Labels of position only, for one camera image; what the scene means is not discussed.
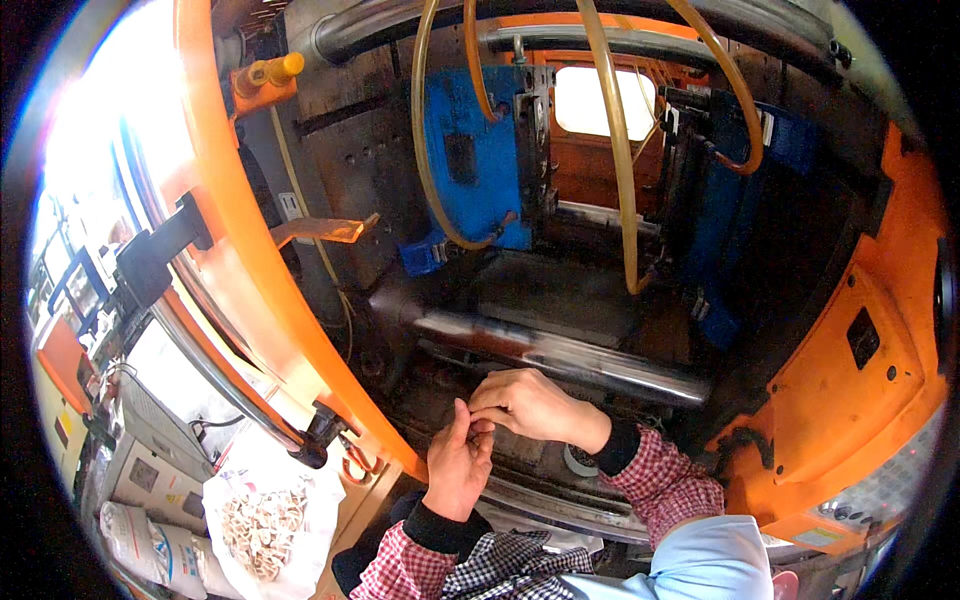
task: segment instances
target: plastic bag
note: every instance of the plastic bag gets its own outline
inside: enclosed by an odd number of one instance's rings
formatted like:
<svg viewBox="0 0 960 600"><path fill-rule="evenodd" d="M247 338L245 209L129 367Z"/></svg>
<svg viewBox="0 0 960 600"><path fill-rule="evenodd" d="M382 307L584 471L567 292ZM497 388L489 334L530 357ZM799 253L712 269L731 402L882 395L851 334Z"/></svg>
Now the plastic bag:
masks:
<svg viewBox="0 0 960 600"><path fill-rule="evenodd" d="M197 570L193 534L181 527L153 522L150 522L150 533L164 568L160 584L192 600L205 600L206 590Z"/></svg>
<svg viewBox="0 0 960 600"><path fill-rule="evenodd" d="M220 561L213 554L213 542L208 538L193 537L193 549L197 554L197 570L200 572L200 579L204 582L206 593L212 593L231 600L244 600L240 592L233 588L224 570L220 567Z"/></svg>
<svg viewBox="0 0 960 600"><path fill-rule="evenodd" d="M305 489L303 519L286 562L271 582L261 582L240 564L224 543L224 510L234 496ZM227 580L246 600L307 600L317 590L337 528L344 486L332 466L312 469L259 427L234 437L217 475L204 483L206 525L213 553Z"/></svg>
<svg viewBox="0 0 960 600"><path fill-rule="evenodd" d="M147 513L135 506L104 502L100 533L116 562L140 579L163 583L163 564L154 550Z"/></svg>

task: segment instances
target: gingham cloth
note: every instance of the gingham cloth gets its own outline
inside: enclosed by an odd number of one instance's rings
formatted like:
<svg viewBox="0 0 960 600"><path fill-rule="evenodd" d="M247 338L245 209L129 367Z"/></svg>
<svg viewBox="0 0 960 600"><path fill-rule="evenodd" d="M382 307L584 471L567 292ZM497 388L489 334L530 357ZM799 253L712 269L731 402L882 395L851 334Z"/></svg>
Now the gingham cloth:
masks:
<svg viewBox="0 0 960 600"><path fill-rule="evenodd" d="M660 434L638 426L636 453L613 477L634 507L656 548L674 525L692 516L723 514L723 490ZM543 550L546 532L488 533L469 558L456 564L456 554L443 554L412 540L403 521L384 535L376 559L360 575L353 600L568 600L574 594L556 576L593 572L585 548L560 554Z"/></svg>

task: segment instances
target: yellow cap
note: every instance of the yellow cap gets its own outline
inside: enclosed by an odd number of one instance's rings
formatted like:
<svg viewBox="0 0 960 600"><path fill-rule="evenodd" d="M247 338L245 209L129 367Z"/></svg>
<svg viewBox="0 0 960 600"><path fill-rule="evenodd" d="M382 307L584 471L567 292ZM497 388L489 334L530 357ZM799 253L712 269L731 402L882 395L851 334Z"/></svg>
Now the yellow cap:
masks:
<svg viewBox="0 0 960 600"><path fill-rule="evenodd" d="M270 77L270 83L276 86L287 85L287 83L297 77L303 71L303 55L299 52L291 52L285 57L273 59L269 62L267 72Z"/></svg>

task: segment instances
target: black cuff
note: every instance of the black cuff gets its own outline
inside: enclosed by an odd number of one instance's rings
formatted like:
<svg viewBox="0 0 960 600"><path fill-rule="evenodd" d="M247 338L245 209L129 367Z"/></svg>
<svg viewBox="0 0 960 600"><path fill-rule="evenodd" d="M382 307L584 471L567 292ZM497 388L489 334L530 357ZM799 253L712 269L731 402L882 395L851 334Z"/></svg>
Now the black cuff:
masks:
<svg viewBox="0 0 960 600"><path fill-rule="evenodd" d="M640 448L640 432L628 420L611 419L610 438L603 448L593 455L600 470L610 477L620 474L636 456Z"/></svg>
<svg viewBox="0 0 960 600"><path fill-rule="evenodd" d="M460 540L464 536L465 523L440 516L418 502L403 521L403 533L427 550L442 554L460 552Z"/></svg>

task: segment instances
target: light blue sleeve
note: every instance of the light blue sleeve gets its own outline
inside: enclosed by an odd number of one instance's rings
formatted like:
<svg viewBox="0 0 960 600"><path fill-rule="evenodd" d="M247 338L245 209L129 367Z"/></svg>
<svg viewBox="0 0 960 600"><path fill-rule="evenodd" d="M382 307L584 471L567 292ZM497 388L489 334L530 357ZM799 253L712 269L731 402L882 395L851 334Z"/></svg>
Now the light blue sleeve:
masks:
<svg viewBox="0 0 960 600"><path fill-rule="evenodd" d="M772 600L770 563L752 516L711 516L667 536L650 575L561 575L588 600Z"/></svg>

